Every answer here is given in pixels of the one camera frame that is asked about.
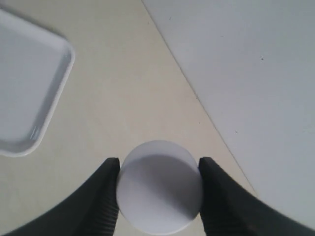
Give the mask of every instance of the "white plastic tray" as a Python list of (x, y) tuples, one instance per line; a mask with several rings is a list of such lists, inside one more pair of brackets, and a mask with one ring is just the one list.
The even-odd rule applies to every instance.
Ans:
[(39, 145), (73, 62), (63, 37), (0, 9), (0, 155)]

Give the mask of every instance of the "white table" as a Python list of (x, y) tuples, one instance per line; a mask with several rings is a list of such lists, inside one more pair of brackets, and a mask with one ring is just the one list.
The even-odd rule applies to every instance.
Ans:
[[(53, 208), (108, 157), (170, 140), (213, 157), (253, 189), (220, 138), (140, 0), (10, 0), (72, 43), (76, 61), (44, 139), (0, 156), (0, 235)], [(141, 235), (119, 215), (116, 235)], [(180, 235), (203, 235), (200, 217)]]

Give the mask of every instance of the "white cup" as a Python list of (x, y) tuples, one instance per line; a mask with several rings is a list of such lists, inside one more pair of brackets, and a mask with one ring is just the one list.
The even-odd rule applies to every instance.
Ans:
[(122, 215), (137, 229), (169, 235), (199, 213), (202, 179), (192, 155), (168, 141), (150, 141), (126, 157), (117, 184)]

